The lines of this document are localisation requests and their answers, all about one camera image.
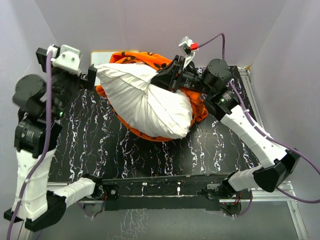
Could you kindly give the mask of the orange patterned pillowcase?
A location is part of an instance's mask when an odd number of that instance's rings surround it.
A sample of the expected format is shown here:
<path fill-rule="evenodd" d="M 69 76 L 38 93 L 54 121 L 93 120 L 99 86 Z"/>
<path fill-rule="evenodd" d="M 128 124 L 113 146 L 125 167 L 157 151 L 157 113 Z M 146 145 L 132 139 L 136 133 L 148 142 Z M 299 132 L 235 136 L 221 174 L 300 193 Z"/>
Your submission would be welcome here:
<path fill-rule="evenodd" d="M 114 53 L 111 58 L 109 63 L 116 63 L 116 64 L 145 64 L 150 66 L 151 68 L 155 69 L 156 72 L 166 65 L 168 65 L 171 62 L 170 59 L 167 59 L 157 53 L 152 53 L 152 52 L 130 52 L 130 51 L 121 51 L 121 52 L 116 52 Z M 182 91 L 190 100 L 191 107 L 192 107 L 192 121 L 191 121 L 191 126 L 196 122 L 200 122 L 204 120 L 208 116 L 208 111 L 205 108 L 204 101 L 201 99 L 200 93 L 197 93 L 195 91 L 186 89 L 186 88 L 179 88 L 177 91 Z M 102 86 L 99 84 L 96 87 L 96 92 L 101 96 L 101 97 L 106 97 L 107 95 L 104 92 Z M 112 110 L 114 111 L 116 117 L 119 119 L 119 121 L 127 128 L 129 129 L 132 133 L 134 133 L 136 136 L 148 140 L 148 141 L 153 141 L 153 142 L 167 142 L 170 140 L 175 140 L 175 139 L 170 139 L 170 138 L 165 138 L 165 137 L 149 137 L 144 133 L 139 132 L 137 129 L 134 129 L 130 127 L 125 121 L 116 113 L 114 108 L 112 107 Z"/>

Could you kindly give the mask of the white pillow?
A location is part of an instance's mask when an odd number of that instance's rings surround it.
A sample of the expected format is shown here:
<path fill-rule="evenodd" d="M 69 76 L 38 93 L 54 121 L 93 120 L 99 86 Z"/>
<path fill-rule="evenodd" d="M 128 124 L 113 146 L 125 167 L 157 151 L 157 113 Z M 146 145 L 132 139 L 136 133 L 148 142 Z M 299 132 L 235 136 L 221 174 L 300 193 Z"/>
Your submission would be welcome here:
<path fill-rule="evenodd" d="M 151 84 L 157 71 L 143 63 L 96 66 L 107 99 L 125 123 L 148 137 L 184 138 L 191 127 L 192 105 L 180 90 Z"/>

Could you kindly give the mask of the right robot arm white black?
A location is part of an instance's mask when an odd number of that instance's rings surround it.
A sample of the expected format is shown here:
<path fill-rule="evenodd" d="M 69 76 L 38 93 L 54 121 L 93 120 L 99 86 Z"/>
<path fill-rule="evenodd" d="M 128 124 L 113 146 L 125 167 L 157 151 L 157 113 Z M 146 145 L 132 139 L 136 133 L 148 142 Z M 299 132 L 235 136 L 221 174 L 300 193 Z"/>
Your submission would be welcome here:
<path fill-rule="evenodd" d="M 212 59 L 202 75 L 185 66 L 183 56 L 175 56 L 171 63 L 157 71 L 151 83 L 170 92 L 179 87 L 205 94 L 204 105 L 218 121 L 231 129 L 259 161 L 259 166 L 236 171 L 227 176 L 215 189 L 217 194 L 233 199 L 242 190 L 258 188 L 272 193 L 293 172 L 299 155 L 274 142 L 268 133 L 247 113 L 227 88 L 233 78 L 223 59 Z"/>

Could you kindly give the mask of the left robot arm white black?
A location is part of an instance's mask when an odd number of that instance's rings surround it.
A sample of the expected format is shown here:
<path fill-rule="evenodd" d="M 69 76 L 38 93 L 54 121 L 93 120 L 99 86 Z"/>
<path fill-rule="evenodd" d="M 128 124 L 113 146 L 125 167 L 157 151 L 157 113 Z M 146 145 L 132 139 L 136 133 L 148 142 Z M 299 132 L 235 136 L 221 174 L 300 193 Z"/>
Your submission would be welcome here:
<path fill-rule="evenodd" d="M 82 73 L 81 51 L 65 44 L 38 48 L 36 57 L 46 78 L 37 74 L 22 77 L 12 97 L 19 108 L 14 134 L 17 186 L 14 203 L 4 213 L 11 224 L 22 221 L 31 232 L 55 225 L 68 207 L 88 196 L 97 200 L 104 189 L 99 178 L 85 174 L 60 189 L 48 190 L 61 118 L 76 92 L 94 88 L 97 69 L 90 66 Z"/>

